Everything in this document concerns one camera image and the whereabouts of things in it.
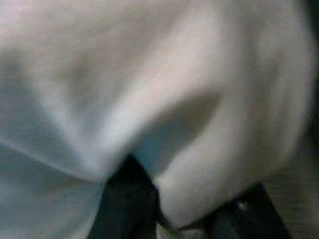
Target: white shirt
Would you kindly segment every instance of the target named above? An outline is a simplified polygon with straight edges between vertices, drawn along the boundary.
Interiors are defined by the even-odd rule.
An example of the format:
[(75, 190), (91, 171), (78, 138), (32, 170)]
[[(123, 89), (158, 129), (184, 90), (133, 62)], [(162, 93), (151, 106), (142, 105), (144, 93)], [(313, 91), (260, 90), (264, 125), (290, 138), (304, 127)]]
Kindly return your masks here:
[(291, 0), (0, 4), (0, 239), (85, 239), (134, 153), (173, 227), (286, 163), (314, 75)]

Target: white fabric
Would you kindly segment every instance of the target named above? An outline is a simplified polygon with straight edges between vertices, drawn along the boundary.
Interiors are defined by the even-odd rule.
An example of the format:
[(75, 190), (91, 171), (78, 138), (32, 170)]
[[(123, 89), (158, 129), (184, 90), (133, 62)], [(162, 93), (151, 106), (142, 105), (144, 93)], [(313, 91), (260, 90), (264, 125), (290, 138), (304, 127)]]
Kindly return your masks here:
[(313, 45), (292, 0), (2, 0), (0, 239), (85, 239), (135, 152), (173, 227), (284, 164)]

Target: black object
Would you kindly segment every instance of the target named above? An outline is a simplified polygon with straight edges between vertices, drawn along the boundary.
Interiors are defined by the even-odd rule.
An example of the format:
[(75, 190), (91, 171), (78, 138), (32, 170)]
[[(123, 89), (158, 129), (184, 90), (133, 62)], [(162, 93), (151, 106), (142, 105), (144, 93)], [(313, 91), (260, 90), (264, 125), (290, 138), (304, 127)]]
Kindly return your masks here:
[[(155, 239), (160, 219), (158, 197), (147, 173), (132, 156), (128, 157), (105, 187), (88, 239)], [(210, 239), (291, 238), (261, 184), (202, 222)]]

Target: white cloth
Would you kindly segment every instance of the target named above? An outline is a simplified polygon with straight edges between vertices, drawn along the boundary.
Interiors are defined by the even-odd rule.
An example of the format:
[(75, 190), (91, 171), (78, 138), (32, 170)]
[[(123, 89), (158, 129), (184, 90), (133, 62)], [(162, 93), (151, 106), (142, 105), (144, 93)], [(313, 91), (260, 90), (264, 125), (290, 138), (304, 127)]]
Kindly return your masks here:
[(134, 152), (173, 227), (270, 175), (311, 99), (291, 0), (2, 0), (0, 239), (85, 239)]

